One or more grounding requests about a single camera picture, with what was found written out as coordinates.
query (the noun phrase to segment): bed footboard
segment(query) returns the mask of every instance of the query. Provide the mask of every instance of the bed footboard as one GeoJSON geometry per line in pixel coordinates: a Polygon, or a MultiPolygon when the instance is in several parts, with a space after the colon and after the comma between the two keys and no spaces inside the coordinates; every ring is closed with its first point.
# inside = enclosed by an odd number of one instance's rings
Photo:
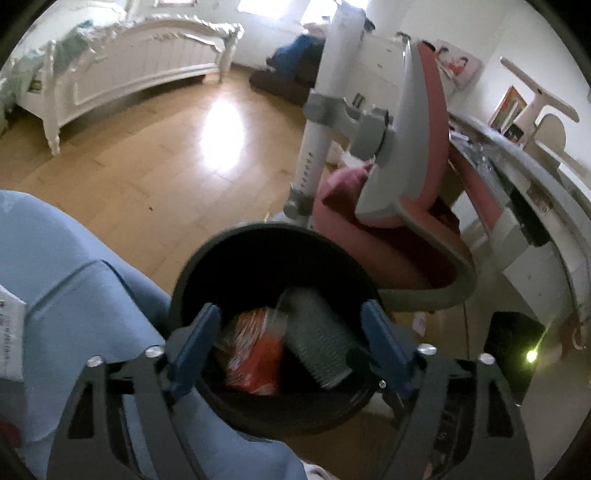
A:
{"type": "Polygon", "coordinates": [[[43,76],[47,141],[59,153],[59,129],[78,116],[130,93],[174,80],[230,68],[239,24],[209,24],[197,18],[148,17],[93,32],[90,48],[68,70],[53,75],[55,42],[46,47],[43,76]]]}

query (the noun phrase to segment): window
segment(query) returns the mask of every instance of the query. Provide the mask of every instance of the window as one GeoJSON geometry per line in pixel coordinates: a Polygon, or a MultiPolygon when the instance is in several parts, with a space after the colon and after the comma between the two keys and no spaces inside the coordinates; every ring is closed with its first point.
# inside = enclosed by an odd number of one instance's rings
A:
{"type": "Polygon", "coordinates": [[[290,2],[291,0],[241,0],[238,11],[277,20],[285,14],[290,2]]]}
{"type": "Polygon", "coordinates": [[[155,0],[155,7],[192,7],[197,5],[199,0],[155,0]]]}
{"type": "MultiPolygon", "coordinates": [[[[354,7],[363,9],[367,8],[369,4],[369,0],[347,0],[347,2],[354,7]]],[[[330,17],[332,21],[337,8],[338,4],[335,0],[310,0],[304,16],[301,18],[301,24],[322,23],[322,17],[330,17]]]]}

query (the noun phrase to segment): framed picture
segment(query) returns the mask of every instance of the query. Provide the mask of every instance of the framed picture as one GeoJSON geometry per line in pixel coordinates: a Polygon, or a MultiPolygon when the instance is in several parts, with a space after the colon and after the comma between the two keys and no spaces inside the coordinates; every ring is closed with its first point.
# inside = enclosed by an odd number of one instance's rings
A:
{"type": "Polygon", "coordinates": [[[482,67],[476,57],[446,41],[434,43],[439,68],[443,70],[458,88],[464,88],[482,67]]]}
{"type": "Polygon", "coordinates": [[[505,135],[507,130],[510,129],[511,125],[517,115],[525,108],[527,103],[523,100],[523,97],[519,94],[517,89],[511,85],[507,90],[505,96],[499,102],[496,107],[495,113],[492,115],[488,122],[488,125],[494,130],[505,135]]]}

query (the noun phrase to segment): chair headrest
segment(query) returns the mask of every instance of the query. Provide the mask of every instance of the chair headrest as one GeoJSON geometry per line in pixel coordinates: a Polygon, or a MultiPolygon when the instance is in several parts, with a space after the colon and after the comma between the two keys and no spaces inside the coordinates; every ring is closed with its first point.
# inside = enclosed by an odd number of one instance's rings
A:
{"type": "Polygon", "coordinates": [[[411,43],[398,112],[356,208],[361,222],[392,227],[402,198],[429,209],[447,167],[448,122],[435,54],[423,42],[411,43]]]}

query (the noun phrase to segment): metal screw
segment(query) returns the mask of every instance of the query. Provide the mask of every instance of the metal screw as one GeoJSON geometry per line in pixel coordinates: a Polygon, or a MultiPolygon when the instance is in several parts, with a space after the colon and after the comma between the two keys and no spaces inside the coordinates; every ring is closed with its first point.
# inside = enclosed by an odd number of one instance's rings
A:
{"type": "Polygon", "coordinates": [[[103,363],[103,359],[98,355],[91,356],[87,361],[86,365],[90,368],[98,367],[100,364],[103,363]]]}
{"type": "Polygon", "coordinates": [[[421,343],[417,347],[417,351],[423,355],[435,355],[437,353],[437,348],[429,343],[421,343]]]}
{"type": "Polygon", "coordinates": [[[480,360],[485,365],[495,364],[495,357],[493,357],[489,353],[481,353],[480,355],[478,355],[478,360],[480,360]]]}
{"type": "Polygon", "coordinates": [[[159,356],[164,355],[164,350],[161,346],[155,345],[147,348],[144,355],[148,358],[158,358],[159,356]]]}
{"type": "Polygon", "coordinates": [[[290,200],[289,202],[287,202],[285,204],[285,206],[283,207],[283,213],[285,213],[285,216],[287,218],[291,218],[291,219],[298,218],[298,216],[300,214],[297,204],[293,200],[290,200]]]}

